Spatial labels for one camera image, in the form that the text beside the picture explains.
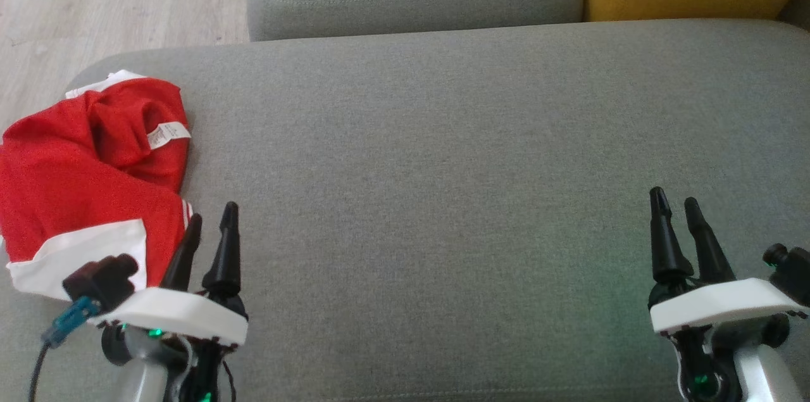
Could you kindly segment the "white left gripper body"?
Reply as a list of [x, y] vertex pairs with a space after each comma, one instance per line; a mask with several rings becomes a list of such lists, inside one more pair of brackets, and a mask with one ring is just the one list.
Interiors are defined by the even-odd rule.
[[203, 341], [217, 339], [226, 346], [244, 345], [248, 330], [248, 321], [238, 313], [203, 296], [162, 287], [139, 290], [115, 310], [89, 319], [93, 326], [113, 322]]

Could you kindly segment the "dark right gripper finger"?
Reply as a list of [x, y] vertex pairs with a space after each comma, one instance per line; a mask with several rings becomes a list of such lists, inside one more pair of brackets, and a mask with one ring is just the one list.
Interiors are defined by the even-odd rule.
[[654, 187], [649, 192], [651, 219], [652, 276], [658, 284], [671, 284], [694, 275], [690, 261], [683, 255], [672, 228], [672, 210], [665, 191]]
[[688, 231], [695, 243], [701, 283], [720, 284], [737, 280], [696, 198], [686, 198], [685, 214]]

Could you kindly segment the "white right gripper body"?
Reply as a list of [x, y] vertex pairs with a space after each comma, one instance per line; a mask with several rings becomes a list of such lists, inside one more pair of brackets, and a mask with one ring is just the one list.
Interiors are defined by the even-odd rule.
[[777, 313], [803, 313], [802, 306], [770, 284], [757, 278], [698, 287], [650, 308], [653, 331], [675, 333], [683, 328], [711, 326], [763, 318]]

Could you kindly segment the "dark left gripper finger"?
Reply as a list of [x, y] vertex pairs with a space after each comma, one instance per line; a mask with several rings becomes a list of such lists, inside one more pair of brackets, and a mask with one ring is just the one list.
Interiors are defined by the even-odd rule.
[[188, 227], [161, 280], [162, 289], [187, 292], [190, 284], [194, 255], [201, 241], [202, 217], [191, 215]]
[[239, 206], [228, 202], [220, 221], [220, 241], [202, 287], [211, 299], [228, 299], [241, 290]]

